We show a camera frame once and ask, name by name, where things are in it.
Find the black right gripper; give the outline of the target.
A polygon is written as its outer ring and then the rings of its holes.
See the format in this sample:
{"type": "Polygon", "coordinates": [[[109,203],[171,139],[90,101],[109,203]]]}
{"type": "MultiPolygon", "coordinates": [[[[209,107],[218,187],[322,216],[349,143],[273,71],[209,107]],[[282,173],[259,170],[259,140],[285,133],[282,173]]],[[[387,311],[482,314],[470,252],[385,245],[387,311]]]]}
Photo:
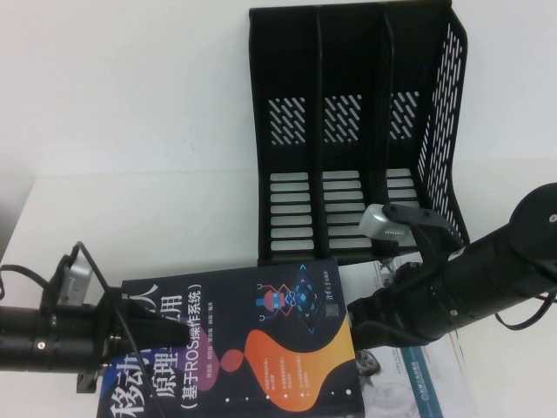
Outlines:
{"type": "Polygon", "coordinates": [[[434,322],[433,293],[440,263],[406,262],[395,274],[393,296],[401,332],[381,324],[393,314],[393,298],[389,288],[380,288],[371,296],[356,299],[347,305],[353,326],[353,345],[356,350],[376,347],[425,346],[440,339],[432,330],[434,322]]]}

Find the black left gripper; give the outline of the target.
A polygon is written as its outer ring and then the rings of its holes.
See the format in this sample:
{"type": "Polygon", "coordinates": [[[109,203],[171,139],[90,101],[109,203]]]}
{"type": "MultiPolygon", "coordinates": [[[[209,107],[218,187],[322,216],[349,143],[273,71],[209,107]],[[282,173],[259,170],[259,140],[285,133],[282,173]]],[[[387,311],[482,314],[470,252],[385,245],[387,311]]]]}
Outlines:
{"type": "MultiPolygon", "coordinates": [[[[97,380],[111,365],[123,347],[124,329],[117,316],[117,308],[123,307],[123,292],[109,287],[93,313],[92,354],[86,361],[84,371],[77,374],[77,393],[94,394],[97,380]]],[[[156,319],[131,319],[128,325],[138,347],[184,347],[187,345],[187,326],[181,322],[156,319]]]]}

